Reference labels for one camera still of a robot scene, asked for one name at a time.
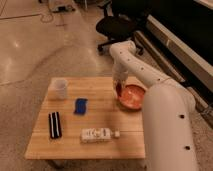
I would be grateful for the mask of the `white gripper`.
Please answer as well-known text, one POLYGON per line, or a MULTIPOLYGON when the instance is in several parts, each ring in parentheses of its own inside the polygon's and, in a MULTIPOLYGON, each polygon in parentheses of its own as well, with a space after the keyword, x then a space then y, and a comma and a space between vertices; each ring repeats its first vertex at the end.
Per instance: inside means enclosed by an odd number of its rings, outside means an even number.
POLYGON ((124 85, 126 83, 126 80, 128 78, 128 71, 120 66, 114 66, 112 69, 112 78, 113 83, 117 85, 120 83, 121 85, 124 85))

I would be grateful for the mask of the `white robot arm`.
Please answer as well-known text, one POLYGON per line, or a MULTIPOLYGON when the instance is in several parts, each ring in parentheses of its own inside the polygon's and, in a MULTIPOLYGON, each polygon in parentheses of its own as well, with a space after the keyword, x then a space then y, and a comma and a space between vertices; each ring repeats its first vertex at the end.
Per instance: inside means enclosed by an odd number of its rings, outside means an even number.
POLYGON ((189 115, 195 98, 180 83, 135 56, 132 41, 114 43, 113 82, 124 90, 132 73, 147 90, 142 101, 142 123, 148 171, 199 171, 189 115))

